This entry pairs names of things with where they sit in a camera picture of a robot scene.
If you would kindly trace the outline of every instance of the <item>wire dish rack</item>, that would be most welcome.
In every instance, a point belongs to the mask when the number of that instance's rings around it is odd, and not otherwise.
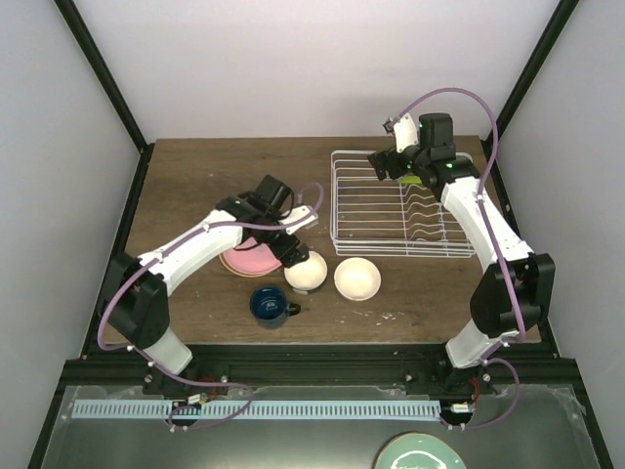
[[[372,152],[332,153],[330,233],[337,255],[473,256],[458,222],[428,189],[378,181],[367,160]]]

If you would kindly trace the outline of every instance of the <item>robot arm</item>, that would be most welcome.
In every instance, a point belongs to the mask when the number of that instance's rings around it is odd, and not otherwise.
[[[397,179],[413,172],[463,228],[475,248],[483,277],[471,298],[471,320],[446,344],[454,368],[481,364],[501,345],[519,335],[504,276],[497,263],[486,225],[479,211],[479,171],[466,157],[456,155],[453,124],[448,114],[419,117],[409,114],[385,128],[395,134],[396,146],[369,156],[378,179]],[[555,266],[548,254],[536,255],[510,228],[487,193],[481,195],[508,272],[515,285],[525,328],[544,319],[549,310]]]
[[[197,225],[158,249],[138,258],[120,253],[109,263],[98,310],[104,311],[126,278],[156,260],[135,288],[121,297],[109,323],[156,362],[180,374],[192,354],[169,326],[168,297],[185,279],[249,237],[265,243],[284,267],[309,258],[308,248],[293,233],[314,224],[317,215],[306,205],[283,215],[280,207],[289,194],[292,192],[288,187],[266,176],[253,192],[222,200]],[[263,229],[278,225],[285,228]]]

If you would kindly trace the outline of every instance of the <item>white backdrop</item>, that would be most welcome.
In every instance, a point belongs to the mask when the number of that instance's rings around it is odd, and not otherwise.
[[[77,0],[149,141],[380,135],[441,86],[501,109],[556,0]],[[487,133],[465,97],[433,98]]]
[[[625,467],[625,3],[580,2],[502,142],[525,238],[556,262],[551,324]]]
[[[0,467],[24,468],[85,339],[139,154],[52,1],[0,18]]]

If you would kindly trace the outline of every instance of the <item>dark blue mug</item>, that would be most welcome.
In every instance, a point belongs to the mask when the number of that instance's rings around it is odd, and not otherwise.
[[[260,326],[277,329],[284,325],[290,316],[299,314],[302,307],[289,303],[279,286],[264,286],[252,293],[250,311]]]

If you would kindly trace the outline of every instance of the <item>bowl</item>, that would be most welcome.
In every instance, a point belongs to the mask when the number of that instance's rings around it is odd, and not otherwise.
[[[372,298],[380,289],[382,277],[371,261],[362,257],[346,259],[334,271],[336,289],[353,301]]]
[[[309,259],[284,269],[284,278],[296,293],[308,295],[317,291],[328,276],[328,265],[321,255],[309,252]]]

